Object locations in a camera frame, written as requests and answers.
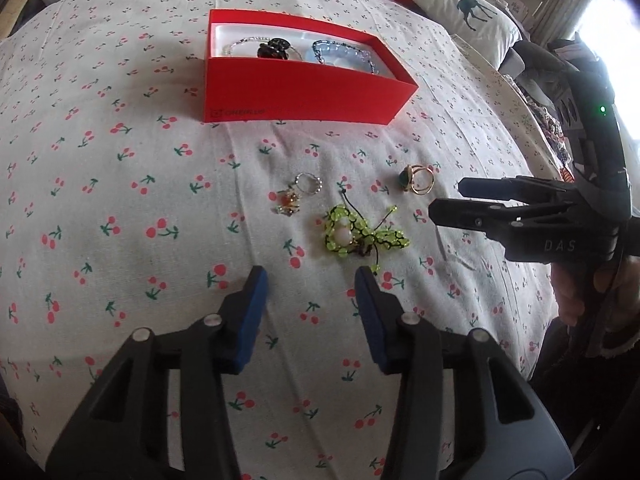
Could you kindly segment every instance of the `gold ring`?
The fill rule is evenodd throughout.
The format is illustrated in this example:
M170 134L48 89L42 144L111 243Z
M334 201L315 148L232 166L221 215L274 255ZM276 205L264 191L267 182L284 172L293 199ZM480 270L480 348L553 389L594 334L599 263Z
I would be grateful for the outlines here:
M416 187L414 184L414 177L417 173L421 171L426 171L431 175L431 182L427 187ZM433 184L435 183L436 177L433 174L433 170L431 168L427 168L426 166L420 166L419 164L407 165L398 175L398 180L400 181L400 186L405 191L413 191L416 195L426 195L428 192L433 189Z

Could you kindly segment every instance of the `pillow with animal print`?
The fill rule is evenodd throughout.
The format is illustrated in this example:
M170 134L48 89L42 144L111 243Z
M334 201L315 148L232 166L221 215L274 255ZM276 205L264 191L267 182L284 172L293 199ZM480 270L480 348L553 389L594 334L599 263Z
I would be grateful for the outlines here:
M496 70L508 49L522 39L518 27L484 0L413 0L430 20L457 34Z

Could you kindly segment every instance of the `cardboard box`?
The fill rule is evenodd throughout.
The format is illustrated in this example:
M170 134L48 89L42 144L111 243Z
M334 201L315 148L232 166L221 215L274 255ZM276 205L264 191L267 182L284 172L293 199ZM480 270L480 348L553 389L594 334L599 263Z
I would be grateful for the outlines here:
M279 37L321 34L360 43L386 75L294 59L227 57L216 37L223 25L282 27ZM259 43L254 43L257 52ZM205 56L205 122L321 120L389 124L418 85L382 42L370 34L309 18L257 10L209 13Z

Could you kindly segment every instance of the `bedsheet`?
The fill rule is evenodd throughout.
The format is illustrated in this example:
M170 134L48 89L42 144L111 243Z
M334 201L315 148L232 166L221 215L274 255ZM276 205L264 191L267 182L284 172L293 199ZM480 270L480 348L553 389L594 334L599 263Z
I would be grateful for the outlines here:
M365 30L420 89L389 126L201 123L211 8ZM399 380L371 361L354 300L354 272L373 261L323 247L343 190L372 222L398 206L386 224L411 245L382 251L380 285L440 329L486 328L526 376L556 312L547 268L506 262L484 235L427 215L463 176L557 176L524 104L473 58L385 0L62 0L0 43L0 374L30 454L44 464L133 329L189 326L260 264L270 298L254 355L224 379L243 480L380 475ZM399 188L406 164L433 168L429 195ZM303 171L322 191L291 218L274 214ZM167 420L179 464L177 380Z

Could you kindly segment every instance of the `open box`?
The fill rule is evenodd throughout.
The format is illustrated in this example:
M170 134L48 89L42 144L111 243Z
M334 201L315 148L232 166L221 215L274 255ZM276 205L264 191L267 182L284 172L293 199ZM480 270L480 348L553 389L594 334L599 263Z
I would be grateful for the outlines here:
M293 56L288 60L258 58L258 41L238 45L231 56L223 53L230 44L246 37L284 38L307 59L315 40L357 45L370 53L379 74ZM382 42L365 32L261 10L215 9L209 13L205 122L321 120L389 124L417 88Z

